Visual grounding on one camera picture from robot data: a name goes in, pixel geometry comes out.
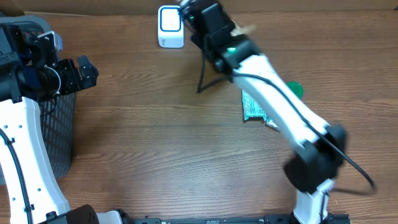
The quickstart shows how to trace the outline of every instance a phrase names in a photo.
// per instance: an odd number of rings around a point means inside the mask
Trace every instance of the black cable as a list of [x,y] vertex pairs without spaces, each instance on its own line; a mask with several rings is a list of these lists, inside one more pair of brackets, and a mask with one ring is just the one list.
[[285,99],[286,101],[289,103],[289,105],[293,108],[293,110],[298,114],[298,116],[300,117],[300,119],[307,125],[308,128],[310,128],[322,141],[324,141],[328,146],[330,146],[335,152],[337,152],[343,159],[345,159],[349,164],[351,164],[370,184],[372,191],[370,192],[358,192],[355,190],[346,190],[346,189],[334,189],[334,191],[337,192],[343,192],[343,193],[349,193],[349,194],[356,194],[356,195],[372,195],[374,193],[377,192],[377,186],[374,183],[374,181],[372,180],[372,178],[359,166],[357,165],[357,163],[355,163],[352,159],[350,159],[346,154],[344,154],[343,152],[341,152],[334,144],[332,144],[326,137],[324,137],[323,134],[319,133],[312,125],[311,123],[300,113],[300,111],[296,108],[296,106],[293,104],[293,102],[289,99],[289,97],[272,81],[270,81],[267,78],[264,77],[260,77],[258,75],[251,75],[251,74],[231,74],[228,75],[227,77],[221,77],[218,78],[214,81],[212,81],[211,83],[207,84],[205,87],[201,88],[201,85],[203,83],[203,77],[205,74],[205,55],[209,54],[209,50],[207,48],[208,46],[208,36],[206,35],[203,39],[203,68],[201,71],[201,78],[200,78],[200,83],[198,85],[198,93],[201,93],[203,90],[206,90],[207,88],[223,81],[223,80],[227,80],[233,77],[248,77],[248,78],[255,78],[257,80],[261,80],[263,82],[265,82],[266,84],[272,86],[273,88],[275,88]]
[[44,113],[42,116],[48,116],[48,115],[54,113],[57,108],[58,108],[58,100],[57,100],[57,98],[54,98],[54,107],[49,112]]
[[17,170],[19,183],[21,185],[22,197],[23,197],[24,203],[25,203],[27,222],[28,222],[28,224],[33,224],[32,210],[30,208],[30,202],[29,202],[29,197],[28,197],[27,190],[26,190],[24,174],[22,173],[21,164],[19,163],[17,153],[15,152],[15,149],[12,146],[12,143],[14,141],[10,141],[10,139],[7,137],[7,134],[1,128],[0,128],[0,135],[4,140],[4,143],[7,145],[8,149],[10,150],[12,160],[14,161],[14,164],[15,164],[15,167]]

